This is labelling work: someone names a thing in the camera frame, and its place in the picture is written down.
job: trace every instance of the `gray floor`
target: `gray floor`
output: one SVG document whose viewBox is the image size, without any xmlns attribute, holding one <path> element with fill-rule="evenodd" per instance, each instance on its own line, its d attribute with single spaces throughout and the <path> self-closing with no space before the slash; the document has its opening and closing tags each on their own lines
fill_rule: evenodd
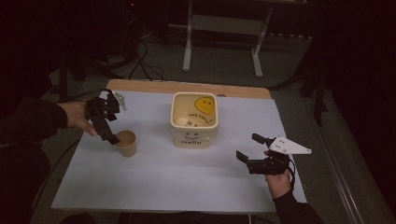
<svg viewBox="0 0 396 224">
<path fill-rule="evenodd" d="M 166 80 L 251 87 L 269 87 L 292 76 L 309 46 L 309 39 L 294 37 L 286 40 L 269 36 L 265 39 L 260 53 L 265 77 L 257 79 L 254 76 L 249 48 L 205 47 L 205 41 L 194 39 L 201 45 L 192 48 L 191 70 L 184 73 L 181 69 L 185 48 L 184 33 L 174 35 L 166 44 L 152 41 L 155 39 L 152 37 L 145 36 L 145 43 L 148 45 L 145 62 L 162 67 Z M 127 78 L 133 67 L 134 65 L 115 72 Z M 160 79 L 153 71 L 147 71 L 151 78 Z M 56 84 L 58 71 L 50 76 Z M 132 78 L 145 79 L 146 76 L 141 69 L 136 69 Z M 70 94 L 76 94 L 103 88 L 107 82 L 108 78 L 91 72 L 85 81 L 70 78 L 69 91 Z M 325 92 L 324 103 L 329 111 L 322 113 L 323 126 L 319 127 L 312 116 L 313 99 L 302 98 L 298 93 L 301 85 L 302 83 L 296 83 L 281 91 L 271 91 L 271 94 L 276 100 L 287 137 L 314 151 L 312 155 L 294 156 L 308 202 L 329 224 L 396 223 L 332 100 L 331 92 Z M 44 98 L 56 101 L 57 95 L 47 94 Z M 48 140 L 44 150 L 52 165 L 55 165 L 64 151 L 80 136 L 79 130 L 61 130 Z M 54 169 L 40 197 L 33 224 L 60 223 L 64 217 L 75 214 L 50 208 L 75 148 L 76 146 L 72 146 Z M 118 223 L 119 219 L 119 214 L 116 213 L 90 214 L 95 216 L 99 224 Z M 262 217 L 279 223 L 275 214 Z"/>
</svg>

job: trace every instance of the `paper cup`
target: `paper cup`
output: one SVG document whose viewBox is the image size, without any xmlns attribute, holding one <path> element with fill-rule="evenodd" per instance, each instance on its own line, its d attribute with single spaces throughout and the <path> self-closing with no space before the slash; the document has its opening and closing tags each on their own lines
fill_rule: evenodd
<svg viewBox="0 0 396 224">
<path fill-rule="evenodd" d="M 131 131 L 121 131 L 116 134 L 120 142 L 116 144 L 120 153 L 124 157 L 132 157 L 136 151 L 136 135 Z"/>
</svg>

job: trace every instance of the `white paper sheet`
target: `white paper sheet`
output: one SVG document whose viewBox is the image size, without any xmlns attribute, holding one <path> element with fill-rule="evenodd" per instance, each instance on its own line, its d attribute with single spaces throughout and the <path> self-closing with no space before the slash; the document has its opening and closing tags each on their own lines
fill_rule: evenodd
<svg viewBox="0 0 396 224">
<path fill-rule="evenodd" d="M 274 212 L 263 175 L 250 175 L 239 150 L 263 159 L 266 146 L 251 139 L 285 136 L 274 100 L 218 97 L 219 135 L 210 148 L 172 143 L 173 94 L 120 91 L 127 111 L 109 122 L 131 130 L 137 152 L 124 158 L 100 137 L 83 134 L 52 204 L 55 209 L 214 213 Z M 306 202 L 298 173 L 294 195 Z"/>
</svg>

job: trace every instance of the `plastic container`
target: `plastic container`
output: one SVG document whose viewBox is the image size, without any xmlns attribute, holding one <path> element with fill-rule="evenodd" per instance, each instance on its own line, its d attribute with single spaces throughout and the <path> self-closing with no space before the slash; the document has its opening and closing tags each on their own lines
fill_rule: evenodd
<svg viewBox="0 0 396 224">
<path fill-rule="evenodd" d="M 207 92 L 177 92 L 171 124 L 176 147 L 208 148 L 219 132 L 216 96 Z"/>
</svg>

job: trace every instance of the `smiley face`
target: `smiley face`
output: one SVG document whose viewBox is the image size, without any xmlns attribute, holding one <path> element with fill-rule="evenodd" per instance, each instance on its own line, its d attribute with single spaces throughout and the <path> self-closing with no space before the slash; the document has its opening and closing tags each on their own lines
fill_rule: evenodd
<svg viewBox="0 0 396 224">
<path fill-rule="evenodd" d="M 199 98 L 194 105 L 195 108 L 206 115 L 210 115 L 215 109 L 215 101 L 210 97 Z"/>
</svg>

